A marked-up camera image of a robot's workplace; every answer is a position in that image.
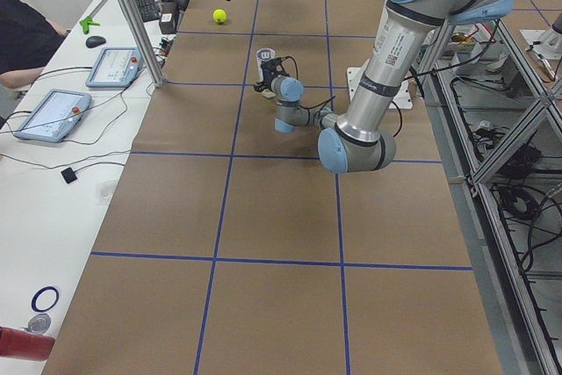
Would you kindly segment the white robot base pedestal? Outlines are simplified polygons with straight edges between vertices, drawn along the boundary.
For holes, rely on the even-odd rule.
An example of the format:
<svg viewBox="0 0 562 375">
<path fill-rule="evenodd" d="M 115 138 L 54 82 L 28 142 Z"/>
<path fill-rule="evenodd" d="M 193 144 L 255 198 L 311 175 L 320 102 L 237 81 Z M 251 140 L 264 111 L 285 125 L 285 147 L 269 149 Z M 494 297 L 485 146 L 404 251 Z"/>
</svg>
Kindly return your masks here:
<svg viewBox="0 0 562 375">
<path fill-rule="evenodd" d="M 349 67 L 346 70 L 349 100 L 352 100 L 357 93 L 357 88 L 361 82 L 365 66 L 362 67 Z M 378 91 L 382 92 L 384 97 L 389 93 L 393 93 L 393 103 L 389 105 L 390 108 L 400 108 L 401 110 L 410 110 L 413 108 L 413 101 L 409 90 L 409 82 L 403 81 L 398 89 L 395 87 L 382 86 Z"/>
</svg>

